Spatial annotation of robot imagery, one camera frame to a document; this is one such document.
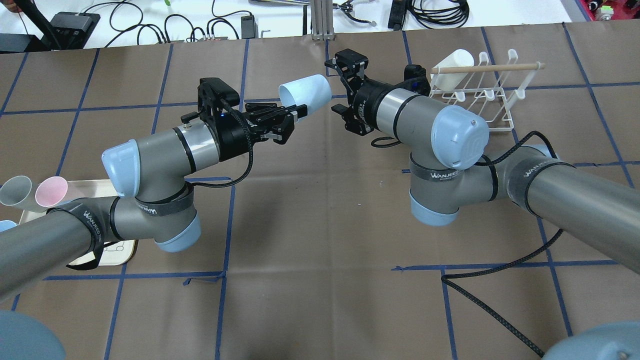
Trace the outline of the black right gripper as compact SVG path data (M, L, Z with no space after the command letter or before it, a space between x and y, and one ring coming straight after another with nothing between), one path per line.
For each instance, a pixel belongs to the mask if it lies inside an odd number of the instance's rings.
M384 97L394 86L365 75L369 59L350 48L338 51L325 61L327 68L336 70L346 88L348 105L332 105L331 111L345 121L345 129L366 136L378 129L377 111Z

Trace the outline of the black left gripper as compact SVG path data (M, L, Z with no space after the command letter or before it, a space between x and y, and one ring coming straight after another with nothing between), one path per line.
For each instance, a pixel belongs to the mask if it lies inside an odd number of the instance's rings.
M217 77L199 80L198 109L181 117L181 141L191 162L223 162L249 152L256 143L284 145L308 107L247 103L245 112L235 89Z

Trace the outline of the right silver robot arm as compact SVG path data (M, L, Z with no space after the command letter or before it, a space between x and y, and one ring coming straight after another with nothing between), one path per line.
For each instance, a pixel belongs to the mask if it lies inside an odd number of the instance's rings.
M374 130L409 146L412 214L429 226L452 223L461 207L507 198L567 231L631 271L640 269L640 195L637 189L577 169L558 158L547 139L526 145L532 131L505 153L489 157L487 121L431 96L435 82L473 67L417 64L392 85L366 76L368 58L350 48L325 61L346 88L347 105L331 109L357 135Z

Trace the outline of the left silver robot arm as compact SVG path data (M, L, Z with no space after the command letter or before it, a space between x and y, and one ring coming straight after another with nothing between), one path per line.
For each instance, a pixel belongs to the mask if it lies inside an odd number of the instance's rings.
M189 248L201 235L194 206L194 183L186 176L272 140L285 144L295 125L331 99L330 94L294 92L296 80L279 87L281 105L246 105L219 78L198 85L198 109L182 125L106 150L102 162L116 196L84 197L48 208L45 214L1 233L1 299L8 299L54 269L71 268L87 254L98 266L106 246L124 240L153 239L167 252Z

